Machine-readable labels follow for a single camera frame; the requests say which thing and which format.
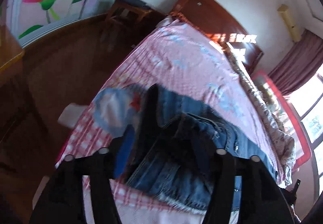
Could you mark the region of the dark clothing on chair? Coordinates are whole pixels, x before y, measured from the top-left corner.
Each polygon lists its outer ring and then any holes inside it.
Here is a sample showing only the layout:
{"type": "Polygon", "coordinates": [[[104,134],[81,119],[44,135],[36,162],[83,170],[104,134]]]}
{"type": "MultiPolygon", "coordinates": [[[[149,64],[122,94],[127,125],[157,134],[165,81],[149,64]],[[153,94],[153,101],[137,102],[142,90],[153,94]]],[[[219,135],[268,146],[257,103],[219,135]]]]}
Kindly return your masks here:
{"type": "Polygon", "coordinates": [[[146,10],[150,10],[150,6],[147,5],[146,2],[142,1],[142,0],[118,0],[120,2],[124,2],[130,6],[136,7],[136,8],[141,8],[141,9],[146,9],[146,10]]]}

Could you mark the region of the red bed guard rail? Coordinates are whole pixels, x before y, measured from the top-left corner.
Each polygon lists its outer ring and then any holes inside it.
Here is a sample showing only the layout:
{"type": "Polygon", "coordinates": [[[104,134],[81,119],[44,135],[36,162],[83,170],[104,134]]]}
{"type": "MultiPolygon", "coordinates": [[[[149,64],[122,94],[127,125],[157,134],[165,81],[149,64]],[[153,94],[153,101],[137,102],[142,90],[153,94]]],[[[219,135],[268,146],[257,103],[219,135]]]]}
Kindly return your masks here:
{"type": "Polygon", "coordinates": [[[262,93],[267,107],[278,119],[278,124],[284,128],[286,134],[291,135],[295,140],[296,163],[293,170],[296,171],[311,158],[309,142],[301,122],[291,104],[264,71],[257,71],[252,76],[252,80],[262,93]]]}

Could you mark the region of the mauve window curtain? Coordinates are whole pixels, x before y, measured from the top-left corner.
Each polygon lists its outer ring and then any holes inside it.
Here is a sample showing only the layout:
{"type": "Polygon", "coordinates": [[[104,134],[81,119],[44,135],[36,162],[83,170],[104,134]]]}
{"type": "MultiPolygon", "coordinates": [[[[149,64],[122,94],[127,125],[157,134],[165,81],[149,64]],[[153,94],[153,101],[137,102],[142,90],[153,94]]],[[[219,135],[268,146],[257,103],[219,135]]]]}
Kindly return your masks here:
{"type": "Polygon", "coordinates": [[[268,76],[282,95],[290,95],[318,71],[323,62],[322,54],[322,38],[305,30],[301,40],[294,44],[268,76]]]}

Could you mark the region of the dark wooden headboard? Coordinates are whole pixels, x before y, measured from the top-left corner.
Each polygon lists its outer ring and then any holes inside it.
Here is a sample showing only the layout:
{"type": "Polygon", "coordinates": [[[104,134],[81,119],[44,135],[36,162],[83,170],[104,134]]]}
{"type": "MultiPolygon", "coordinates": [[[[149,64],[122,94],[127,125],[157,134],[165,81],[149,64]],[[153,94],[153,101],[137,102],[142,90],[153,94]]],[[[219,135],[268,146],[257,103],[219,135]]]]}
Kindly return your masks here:
{"type": "Polygon", "coordinates": [[[256,36],[248,34],[215,0],[178,0],[170,15],[193,26],[215,43],[230,43],[249,74],[263,56],[263,51],[256,45],[256,36]]]}

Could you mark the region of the wooden chair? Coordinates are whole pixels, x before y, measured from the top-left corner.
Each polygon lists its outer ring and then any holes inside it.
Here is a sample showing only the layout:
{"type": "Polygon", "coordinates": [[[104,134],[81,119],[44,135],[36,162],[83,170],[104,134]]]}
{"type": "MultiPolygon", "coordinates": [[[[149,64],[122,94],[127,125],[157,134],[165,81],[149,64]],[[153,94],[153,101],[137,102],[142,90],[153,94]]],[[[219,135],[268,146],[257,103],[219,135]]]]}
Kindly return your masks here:
{"type": "Polygon", "coordinates": [[[140,23],[144,17],[153,11],[153,9],[142,0],[115,0],[107,12],[106,21],[116,21],[122,15],[121,10],[128,10],[129,12],[136,14],[137,23],[140,23]]]}

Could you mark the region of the wooden side table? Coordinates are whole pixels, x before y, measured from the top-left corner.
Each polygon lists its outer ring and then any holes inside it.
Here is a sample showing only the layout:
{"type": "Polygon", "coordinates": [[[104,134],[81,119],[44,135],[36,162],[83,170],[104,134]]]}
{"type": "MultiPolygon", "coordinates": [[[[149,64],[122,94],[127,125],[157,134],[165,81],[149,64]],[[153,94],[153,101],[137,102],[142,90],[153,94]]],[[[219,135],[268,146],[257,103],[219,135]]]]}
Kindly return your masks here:
{"type": "Polygon", "coordinates": [[[1,26],[1,86],[22,72],[25,54],[16,38],[4,25],[1,26]]]}

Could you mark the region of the blue denim jeans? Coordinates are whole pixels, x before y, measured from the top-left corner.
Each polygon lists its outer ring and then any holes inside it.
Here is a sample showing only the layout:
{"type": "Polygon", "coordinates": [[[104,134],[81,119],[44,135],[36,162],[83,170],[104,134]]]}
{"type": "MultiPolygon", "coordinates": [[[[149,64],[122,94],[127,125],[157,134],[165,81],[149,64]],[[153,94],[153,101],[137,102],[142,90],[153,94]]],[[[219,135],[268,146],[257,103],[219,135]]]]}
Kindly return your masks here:
{"type": "Polygon", "coordinates": [[[155,84],[148,89],[126,184],[193,214],[205,214],[218,148],[240,158],[260,157],[277,177],[267,155],[237,126],[204,102],[155,84]]]}

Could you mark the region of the pink checkered bed sheet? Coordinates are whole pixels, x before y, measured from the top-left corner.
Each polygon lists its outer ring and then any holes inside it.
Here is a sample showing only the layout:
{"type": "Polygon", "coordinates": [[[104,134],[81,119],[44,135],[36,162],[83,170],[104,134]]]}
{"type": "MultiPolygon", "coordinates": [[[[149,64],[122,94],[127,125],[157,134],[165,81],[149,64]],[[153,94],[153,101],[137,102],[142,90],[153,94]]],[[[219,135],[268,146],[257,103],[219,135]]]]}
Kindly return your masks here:
{"type": "MultiPolygon", "coordinates": [[[[180,95],[202,101],[225,120],[238,126],[278,169],[278,157],[254,105],[240,83],[225,54],[189,24],[168,18],[161,21],[112,73],[103,87],[137,91],[144,96],[153,84],[159,84],[180,95]]],[[[55,167],[65,155],[76,158],[92,155],[110,144],[112,137],[93,119],[95,98],[82,111],[62,149],[55,167]]],[[[137,216],[136,223],[201,223],[203,214],[193,214],[144,195],[127,187],[123,180],[111,180],[117,209],[128,221],[137,216]]]]}

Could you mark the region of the floral swirl quilt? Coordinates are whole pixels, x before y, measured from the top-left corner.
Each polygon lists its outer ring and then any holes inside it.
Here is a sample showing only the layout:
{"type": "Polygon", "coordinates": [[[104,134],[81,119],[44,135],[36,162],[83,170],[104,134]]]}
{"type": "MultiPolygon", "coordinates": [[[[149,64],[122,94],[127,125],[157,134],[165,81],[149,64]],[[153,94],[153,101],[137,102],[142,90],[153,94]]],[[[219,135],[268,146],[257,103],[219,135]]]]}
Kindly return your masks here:
{"type": "Polygon", "coordinates": [[[277,182],[281,187],[285,188],[292,184],[292,169],[296,163],[295,140],[280,129],[274,115],[262,99],[262,93],[255,86],[241,60],[238,60],[235,56],[232,45],[226,42],[222,43],[221,46],[233,70],[239,75],[242,88],[254,105],[255,110],[271,139],[271,144],[275,149],[279,161],[277,182]]]}

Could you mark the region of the window with dark frame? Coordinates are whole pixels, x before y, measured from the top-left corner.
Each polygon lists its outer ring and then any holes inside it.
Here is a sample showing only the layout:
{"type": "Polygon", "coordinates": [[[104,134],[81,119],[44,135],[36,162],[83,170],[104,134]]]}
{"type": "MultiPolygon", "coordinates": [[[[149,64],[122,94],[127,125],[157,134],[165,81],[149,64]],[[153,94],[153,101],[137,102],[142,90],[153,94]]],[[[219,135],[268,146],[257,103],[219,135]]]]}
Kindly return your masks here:
{"type": "Polygon", "coordinates": [[[322,67],[298,90],[288,95],[307,133],[316,160],[318,176],[322,176],[322,67]]]}

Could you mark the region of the wall air conditioner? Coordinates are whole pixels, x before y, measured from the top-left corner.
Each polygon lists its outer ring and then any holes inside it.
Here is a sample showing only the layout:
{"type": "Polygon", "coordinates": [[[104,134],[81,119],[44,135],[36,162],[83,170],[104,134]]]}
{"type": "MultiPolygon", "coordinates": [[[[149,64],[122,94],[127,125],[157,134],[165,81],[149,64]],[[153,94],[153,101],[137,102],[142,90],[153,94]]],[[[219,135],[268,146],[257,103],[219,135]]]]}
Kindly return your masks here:
{"type": "Polygon", "coordinates": [[[291,39],[296,43],[299,42],[301,40],[301,32],[296,24],[296,21],[292,17],[290,8],[285,4],[281,4],[281,6],[277,9],[277,12],[283,20],[291,39]]]}

